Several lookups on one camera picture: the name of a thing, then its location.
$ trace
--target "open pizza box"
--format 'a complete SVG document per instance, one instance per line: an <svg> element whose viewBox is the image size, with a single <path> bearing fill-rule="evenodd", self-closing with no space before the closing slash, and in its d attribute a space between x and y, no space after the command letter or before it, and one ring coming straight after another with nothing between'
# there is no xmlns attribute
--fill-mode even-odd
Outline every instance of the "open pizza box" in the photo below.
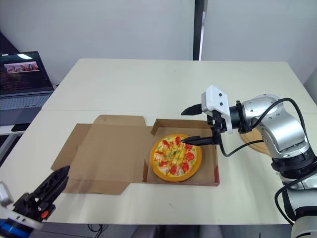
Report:
<svg viewBox="0 0 317 238"><path fill-rule="evenodd" d="M202 146L198 171L182 182L165 182L149 165L150 152L169 134L210 136L205 121L157 119L146 126L143 117L97 117L93 124L77 124L52 165L52 170L70 165L66 193L120 194L130 183L160 183L218 186L215 146Z"/></svg>

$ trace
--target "wooden cutting board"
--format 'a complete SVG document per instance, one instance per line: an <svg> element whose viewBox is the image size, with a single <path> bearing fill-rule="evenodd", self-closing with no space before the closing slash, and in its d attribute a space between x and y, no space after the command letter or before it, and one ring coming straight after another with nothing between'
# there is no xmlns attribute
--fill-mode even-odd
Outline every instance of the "wooden cutting board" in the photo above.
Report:
<svg viewBox="0 0 317 238"><path fill-rule="evenodd" d="M246 134L240 134L240 137L245 143L248 143L248 142L254 141L254 140L262 140L260 132L256 129L254 129L253 131L250 131ZM258 152L261 152L261 153L266 154L266 155L270 155L264 142L252 144L249 146Z"/></svg>

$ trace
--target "pizza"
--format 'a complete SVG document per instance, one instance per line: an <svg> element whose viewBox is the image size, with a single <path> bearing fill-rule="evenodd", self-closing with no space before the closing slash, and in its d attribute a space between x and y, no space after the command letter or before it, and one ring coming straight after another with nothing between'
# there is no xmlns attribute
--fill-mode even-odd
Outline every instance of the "pizza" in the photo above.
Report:
<svg viewBox="0 0 317 238"><path fill-rule="evenodd" d="M151 151L151 167L161 179L171 182L184 181L198 170L202 153L198 146L182 143L187 135L167 135Z"/></svg>

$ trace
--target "black cable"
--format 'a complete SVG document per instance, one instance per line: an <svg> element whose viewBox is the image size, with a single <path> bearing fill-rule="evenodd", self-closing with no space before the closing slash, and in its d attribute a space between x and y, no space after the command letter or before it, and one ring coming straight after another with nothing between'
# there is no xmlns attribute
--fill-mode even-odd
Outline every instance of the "black cable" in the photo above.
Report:
<svg viewBox="0 0 317 238"><path fill-rule="evenodd" d="M93 224L87 224L89 230L91 230L92 232L98 232L98 231L100 231L100 226L99 226L99 229L95 231L95 230L93 229L92 225L93 225Z"/></svg>
<svg viewBox="0 0 317 238"><path fill-rule="evenodd" d="M96 238L99 238L99 236L101 235L102 232L104 232L107 228L108 228L109 224L106 224L105 226L102 226L99 234L96 236Z"/></svg>
<svg viewBox="0 0 317 238"><path fill-rule="evenodd" d="M92 232L96 232L95 235L97 235L97 236L95 238L99 238L101 233L104 232L109 226L109 224L105 224L105 226L103 226L102 224L98 224L99 225L99 229L98 230L94 230L92 225L93 224L87 224L89 230L91 230Z"/></svg>
<svg viewBox="0 0 317 238"><path fill-rule="evenodd" d="M248 146L248 145L252 145L252 144L255 144L255 143L261 143L263 142L263 140L255 140L255 141L251 141L251 142L248 142L248 143L245 143L241 146L239 146L238 148L234 149L232 152L230 152L229 154L227 154L224 150L224 147L223 147L223 143L222 143L222 139L221 139L221 133L219 133L219 146L220 146L220 150L222 152L222 154L225 156L225 157L229 157L231 155L233 155L234 153L236 153L238 150Z"/></svg>
<svg viewBox="0 0 317 238"><path fill-rule="evenodd" d="M270 106L264 111L264 113L262 113L262 115L259 117L259 119L256 121L256 123L254 123L254 124L252 125L252 129L254 129L257 125L259 125L259 123L262 121L262 119L266 116L266 114L267 114L272 108L274 108L276 105L278 105L278 104L280 104L280 103L282 103L282 102L285 102L285 101L290 102L290 103L294 106L294 108L295 108L295 110L296 110L296 112L297 112L297 114L298 114L299 120L300 120L300 122L301 122L302 128L303 128L303 130L304 130L305 136L307 137L305 122L304 122L304 118L303 118L303 115L302 115L302 113L301 113L301 110L299 109L299 107L298 107L298 105L295 103L295 101L294 101L293 99L291 99L291 98L283 98L283 99L280 99L280 100L274 102L272 105L270 105Z"/></svg>
<svg viewBox="0 0 317 238"><path fill-rule="evenodd" d="M283 192L283 191L286 191L287 189L289 189L291 186L293 186L294 184L297 184L301 181L303 181L304 179L307 179L309 178L310 176L314 175L315 173L317 172L317 170L314 170L312 172L310 172L309 174L306 174L305 176L301 177L301 178L298 178L290 183L287 183L285 186L283 186L282 188L280 188L275 196L274 196L274 201L275 201L275 204L276 204L276 207L278 209L278 211L282 214L282 216L288 221L288 223L290 225L294 225L294 223L287 217L287 215L283 212L283 210L281 209L281 207L279 206L278 204L278 196Z"/></svg>

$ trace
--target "orange plate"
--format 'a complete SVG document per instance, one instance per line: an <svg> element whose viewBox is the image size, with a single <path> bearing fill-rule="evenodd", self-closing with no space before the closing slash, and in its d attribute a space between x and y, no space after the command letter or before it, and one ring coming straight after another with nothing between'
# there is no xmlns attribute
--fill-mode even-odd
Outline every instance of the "orange plate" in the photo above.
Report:
<svg viewBox="0 0 317 238"><path fill-rule="evenodd" d="M152 167L152 170L153 172L162 180L165 180L167 182L181 182L181 181L184 181L186 179L189 179L191 176L193 176L196 171L199 169L200 167L200 164L202 162L202 151L200 149L199 146L196 146L196 150L197 150L197 160L195 162L195 164L193 165L192 169L182 175L182 176L178 176L178 177L169 177L165 174L163 174L159 169L158 167L156 166L156 162L155 162L155 156L154 156L154 152L157 148L157 146L159 145L159 143L166 137L172 137L172 136L180 136L180 137L184 137L184 138L187 138L188 135L184 135L184 134L172 134L172 135L167 135L167 136L164 136L161 140L157 141L155 143L155 145L153 146L152 148L152 151L151 151L151 154L150 154L150 164L151 164L151 167Z"/></svg>

